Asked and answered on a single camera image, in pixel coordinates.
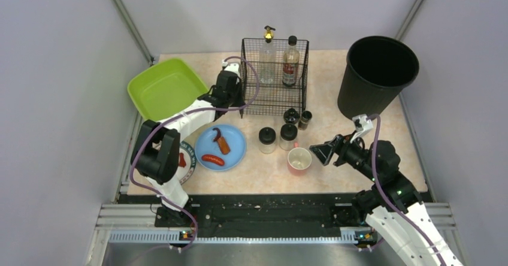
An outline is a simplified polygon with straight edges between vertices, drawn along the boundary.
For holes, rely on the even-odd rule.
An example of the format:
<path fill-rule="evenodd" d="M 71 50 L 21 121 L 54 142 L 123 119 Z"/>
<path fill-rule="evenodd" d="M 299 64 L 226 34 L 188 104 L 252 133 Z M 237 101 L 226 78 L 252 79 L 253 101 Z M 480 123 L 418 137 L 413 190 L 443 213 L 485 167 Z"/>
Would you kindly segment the clear bottle gold pump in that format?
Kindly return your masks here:
<path fill-rule="evenodd" d="M 274 81 L 276 75 L 276 47 L 274 44 L 275 28 L 265 26 L 264 43 L 259 50 L 259 78 L 264 84 Z"/>

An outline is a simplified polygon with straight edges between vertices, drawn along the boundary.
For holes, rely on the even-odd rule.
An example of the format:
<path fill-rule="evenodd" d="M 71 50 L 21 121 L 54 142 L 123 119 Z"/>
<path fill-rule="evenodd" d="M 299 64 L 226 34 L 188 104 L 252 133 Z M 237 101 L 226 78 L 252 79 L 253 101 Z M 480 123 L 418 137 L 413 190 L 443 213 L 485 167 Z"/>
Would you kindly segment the brown sauce bottle black cap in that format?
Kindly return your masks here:
<path fill-rule="evenodd" d="M 288 47 L 283 53 L 282 83 L 286 87 L 293 87 L 297 81 L 300 52 L 297 49 L 298 39 L 291 35 L 288 38 Z"/>

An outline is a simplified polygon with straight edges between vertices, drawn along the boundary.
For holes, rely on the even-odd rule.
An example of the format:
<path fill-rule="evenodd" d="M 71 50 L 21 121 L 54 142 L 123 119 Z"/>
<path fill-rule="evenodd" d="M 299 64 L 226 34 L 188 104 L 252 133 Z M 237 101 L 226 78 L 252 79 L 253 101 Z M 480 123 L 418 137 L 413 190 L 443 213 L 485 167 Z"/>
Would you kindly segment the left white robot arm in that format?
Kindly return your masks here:
<path fill-rule="evenodd" d="M 173 216 L 176 225 L 195 224 L 185 209 L 189 201 L 176 176 L 180 143 L 200 127 L 217 121 L 229 111 L 242 111 L 246 104 L 239 71 L 226 67 L 210 90 L 183 111 L 161 121 L 145 121 L 138 133 L 131 156 L 129 179 L 161 199 L 162 209 Z"/>

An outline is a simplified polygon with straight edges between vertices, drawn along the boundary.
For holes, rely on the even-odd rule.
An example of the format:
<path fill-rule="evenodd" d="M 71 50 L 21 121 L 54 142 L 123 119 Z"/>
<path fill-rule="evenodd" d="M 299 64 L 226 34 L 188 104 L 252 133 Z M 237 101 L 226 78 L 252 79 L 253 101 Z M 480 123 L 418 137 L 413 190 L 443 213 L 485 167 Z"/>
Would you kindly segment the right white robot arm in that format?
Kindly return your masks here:
<path fill-rule="evenodd" d="M 371 189 L 352 199 L 357 219 L 373 228 L 406 265 L 462 265 L 432 222 L 422 196 L 399 170 L 400 157 L 391 142 L 379 140 L 365 148 L 351 135 L 310 146 L 322 165 L 344 164 L 373 181 Z"/>

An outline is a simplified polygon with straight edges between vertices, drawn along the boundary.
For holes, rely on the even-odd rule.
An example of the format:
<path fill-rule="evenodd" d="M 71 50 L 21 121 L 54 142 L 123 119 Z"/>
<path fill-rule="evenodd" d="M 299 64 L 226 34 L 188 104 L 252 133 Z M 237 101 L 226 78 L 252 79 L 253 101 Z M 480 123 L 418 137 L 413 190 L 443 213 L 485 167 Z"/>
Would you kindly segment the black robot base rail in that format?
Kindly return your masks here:
<path fill-rule="evenodd" d="M 197 229 L 199 238 L 342 238 L 374 240 L 353 194 L 191 195 L 188 215 L 159 207 L 158 228 Z"/>

